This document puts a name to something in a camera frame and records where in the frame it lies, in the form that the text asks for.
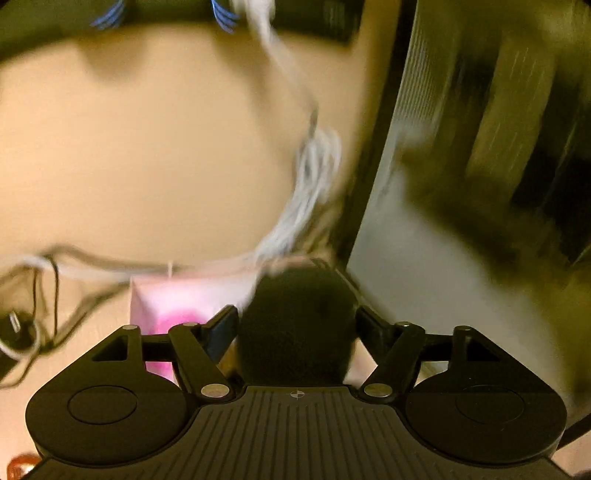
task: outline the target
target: silver rivet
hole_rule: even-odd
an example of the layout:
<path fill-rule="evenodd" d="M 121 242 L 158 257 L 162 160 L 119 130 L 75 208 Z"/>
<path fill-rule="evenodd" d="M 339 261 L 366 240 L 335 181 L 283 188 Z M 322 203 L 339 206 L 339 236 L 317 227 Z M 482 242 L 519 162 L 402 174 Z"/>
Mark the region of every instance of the silver rivet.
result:
<path fill-rule="evenodd" d="M 223 398 L 229 393 L 228 386 L 221 383 L 210 383 L 201 389 L 201 395 L 209 398 Z"/>
<path fill-rule="evenodd" d="M 363 389 L 366 395 L 375 398 L 385 398 L 392 395 L 392 387 L 384 383 L 370 383 Z"/>

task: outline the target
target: black cable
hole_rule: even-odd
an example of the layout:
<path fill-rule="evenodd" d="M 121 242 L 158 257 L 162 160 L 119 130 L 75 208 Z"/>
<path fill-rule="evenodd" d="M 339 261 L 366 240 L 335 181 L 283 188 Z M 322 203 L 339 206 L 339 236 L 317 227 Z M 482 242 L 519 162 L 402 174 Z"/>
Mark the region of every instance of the black cable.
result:
<path fill-rule="evenodd" d="M 47 256 L 46 258 L 51 263 L 55 279 L 55 290 L 53 296 L 53 338 L 55 339 L 57 336 L 57 310 L 58 303 L 60 301 L 60 273 L 55 260 L 53 260 L 53 257 Z"/>
<path fill-rule="evenodd" d="M 49 251 L 39 255 L 47 259 L 51 263 L 51 267 L 54 273 L 54 299 L 53 299 L 53 336 L 41 347 L 39 350 L 31 355 L 28 359 L 28 362 L 21 373 L 20 377 L 8 384 L 0 385 L 0 390 L 6 390 L 8 388 L 14 388 L 19 386 L 26 378 L 27 374 L 29 373 L 31 367 L 33 366 L 34 362 L 42 355 L 47 355 L 49 353 L 54 352 L 56 349 L 60 348 L 64 343 L 66 343 L 70 337 L 74 334 L 77 328 L 83 323 L 83 321 L 93 313 L 101 304 L 110 300 L 111 298 L 115 297 L 117 294 L 125 291 L 128 288 L 126 284 L 119 284 L 111 288 L 107 288 L 102 290 L 99 293 L 95 294 L 88 294 L 86 295 L 76 307 L 76 310 L 70 315 L 67 322 L 64 324 L 64 327 L 67 328 L 67 331 L 60 335 L 59 332 L 59 298 L 60 298 L 60 274 L 59 274 L 59 266 L 57 265 L 54 257 L 57 255 L 70 255 L 71 257 L 85 262 L 90 265 L 94 265 L 100 268 L 106 269 L 113 269 L 119 267 L 120 269 L 131 269 L 131 268 L 149 268 L 155 270 L 157 268 L 162 269 L 164 271 L 165 267 L 162 265 L 147 265 L 147 264 L 127 264 L 123 262 L 116 262 L 113 260 L 107 260 L 100 257 L 94 257 L 82 250 L 72 247 L 70 245 L 58 245 L 53 247 Z M 38 310 L 38 291 L 39 291 L 39 273 L 40 269 L 35 267 L 29 266 L 19 266 L 13 268 L 3 277 L 0 277 L 0 284 L 15 278 L 18 274 L 26 272 L 28 270 L 33 270 L 33 284 L 31 287 L 32 295 L 33 295 L 33 311 L 32 311 L 32 318 L 36 320 L 37 310 Z M 42 335 L 42 324 L 41 322 L 37 322 L 39 329 L 37 329 L 37 335 Z"/>

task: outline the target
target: pink box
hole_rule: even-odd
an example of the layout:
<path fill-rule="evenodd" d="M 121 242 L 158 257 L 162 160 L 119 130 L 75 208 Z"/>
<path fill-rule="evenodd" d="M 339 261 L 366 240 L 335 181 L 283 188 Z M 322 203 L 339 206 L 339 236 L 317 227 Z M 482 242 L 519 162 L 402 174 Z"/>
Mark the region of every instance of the pink box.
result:
<path fill-rule="evenodd" d="M 250 301 L 260 270 L 233 274 L 199 272 L 173 277 L 134 277 L 129 322 L 144 335 L 167 333 L 184 322 L 206 323 L 228 304 L 239 310 Z M 146 368 L 174 382 L 170 364 L 147 362 Z"/>

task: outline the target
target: round black pad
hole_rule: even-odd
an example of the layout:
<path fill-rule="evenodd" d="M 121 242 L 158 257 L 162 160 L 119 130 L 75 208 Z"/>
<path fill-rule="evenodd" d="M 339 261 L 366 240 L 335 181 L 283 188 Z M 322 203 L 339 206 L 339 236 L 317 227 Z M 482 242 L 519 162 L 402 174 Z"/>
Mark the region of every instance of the round black pad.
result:
<path fill-rule="evenodd" d="M 84 358 L 40 389 L 25 414 L 44 456 L 95 466 L 132 462 L 166 447 L 188 417 L 181 389 L 143 364 Z"/>
<path fill-rule="evenodd" d="M 407 419 L 423 441 L 481 465 L 550 453 L 566 422 L 561 398 L 529 372 L 503 362 L 468 362 L 427 378 L 409 393 Z"/>
<path fill-rule="evenodd" d="M 507 388 L 475 385 L 457 396 L 456 407 L 471 420 L 493 425 L 517 419 L 523 413 L 524 403 L 517 393 Z"/>
<path fill-rule="evenodd" d="M 137 408 L 137 397 L 121 387 L 103 385 L 78 392 L 70 400 L 70 414 L 83 423 L 108 425 L 129 417 Z"/>

